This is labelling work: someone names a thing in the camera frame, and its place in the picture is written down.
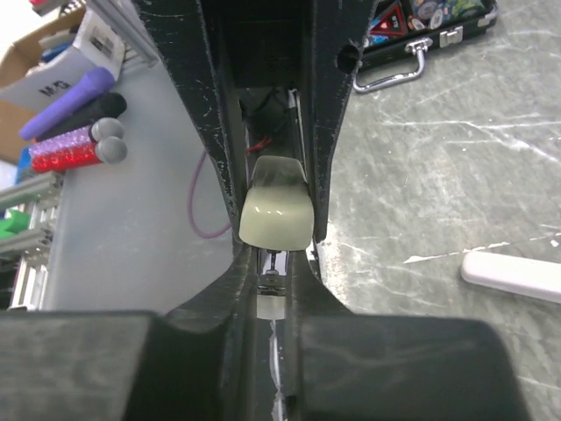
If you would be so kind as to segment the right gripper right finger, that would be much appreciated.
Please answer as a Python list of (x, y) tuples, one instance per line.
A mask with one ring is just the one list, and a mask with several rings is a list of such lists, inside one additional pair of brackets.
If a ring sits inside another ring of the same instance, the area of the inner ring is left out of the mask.
[[(373, 1), (302, 3), (304, 168), (313, 237), (327, 232), (331, 165)], [(286, 320), (290, 420), (527, 420), (507, 350), (488, 324), (355, 314), (290, 262)]]

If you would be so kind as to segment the purple marker pen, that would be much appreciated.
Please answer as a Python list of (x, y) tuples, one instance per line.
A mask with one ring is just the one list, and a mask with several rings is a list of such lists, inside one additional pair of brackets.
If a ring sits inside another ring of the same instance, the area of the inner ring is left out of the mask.
[(115, 77), (107, 68), (91, 69), (63, 96), (29, 120), (18, 132), (19, 137), (29, 141), (42, 135), (87, 102), (108, 92), (115, 82)]

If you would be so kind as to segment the white stapler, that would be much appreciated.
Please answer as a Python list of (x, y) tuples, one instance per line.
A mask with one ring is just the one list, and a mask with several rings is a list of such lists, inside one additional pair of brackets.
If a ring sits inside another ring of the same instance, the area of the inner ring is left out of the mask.
[(460, 266), (464, 281), (560, 303), (560, 264), (499, 253), (470, 252)]

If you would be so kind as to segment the black poker chip case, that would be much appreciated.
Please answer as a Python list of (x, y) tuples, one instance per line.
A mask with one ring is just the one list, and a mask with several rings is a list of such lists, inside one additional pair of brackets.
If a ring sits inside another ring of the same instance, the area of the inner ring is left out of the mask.
[(382, 1), (369, 23), (359, 71), (386, 66), (413, 57), (415, 69), (361, 84), (353, 82), (359, 94), (392, 88), (419, 79), (425, 70), (427, 53), (459, 45), (486, 33), (496, 24), (499, 7), (495, 1)]

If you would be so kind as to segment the purple glitter tube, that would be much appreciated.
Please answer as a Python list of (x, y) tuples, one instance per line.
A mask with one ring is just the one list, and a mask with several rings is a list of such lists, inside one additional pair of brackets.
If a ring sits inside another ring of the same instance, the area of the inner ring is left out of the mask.
[(98, 143), (108, 137), (123, 138), (124, 126), (116, 118), (101, 118), (92, 125), (86, 125), (70, 132), (35, 143), (28, 148), (31, 158), (54, 153), (65, 148)]

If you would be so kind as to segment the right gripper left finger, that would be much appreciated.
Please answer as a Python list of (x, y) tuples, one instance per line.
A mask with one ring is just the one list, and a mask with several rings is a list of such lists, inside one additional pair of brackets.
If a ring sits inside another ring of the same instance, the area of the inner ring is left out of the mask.
[(4, 420), (232, 420), (241, 404), (252, 252), (205, 289), (187, 263), (188, 154), (201, 141), (230, 221), (245, 198), (244, 127), (217, 10), (139, 1), (124, 79), (132, 140), (113, 168), (65, 175), (44, 302), (1, 316)]

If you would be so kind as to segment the black marker pen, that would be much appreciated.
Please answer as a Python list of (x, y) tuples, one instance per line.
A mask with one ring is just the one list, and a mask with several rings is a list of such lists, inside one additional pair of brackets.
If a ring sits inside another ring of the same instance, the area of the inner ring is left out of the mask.
[(34, 140), (40, 142), (60, 134), (94, 124), (100, 118), (118, 118), (127, 109), (125, 98), (117, 92), (108, 92), (84, 104), (66, 119), (42, 133)]

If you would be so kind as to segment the red glitter tube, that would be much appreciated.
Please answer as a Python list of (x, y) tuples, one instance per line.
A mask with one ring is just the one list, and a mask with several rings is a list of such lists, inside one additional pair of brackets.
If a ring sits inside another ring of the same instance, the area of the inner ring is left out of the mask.
[(125, 159), (127, 152), (127, 145), (122, 139), (108, 137), (97, 143), (62, 148), (32, 157), (31, 168), (36, 173), (46, 173), (65, 172), (99, 163), (118, 164)]

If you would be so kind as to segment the green plastic piece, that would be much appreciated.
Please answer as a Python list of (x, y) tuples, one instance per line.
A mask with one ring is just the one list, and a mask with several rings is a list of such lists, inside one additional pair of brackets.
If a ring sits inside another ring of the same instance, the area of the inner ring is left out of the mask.
[(0, 223), (0, 239), (8, 239), (26, 231), (30, 224), (30, 215), (20, 210), (8, 210)]

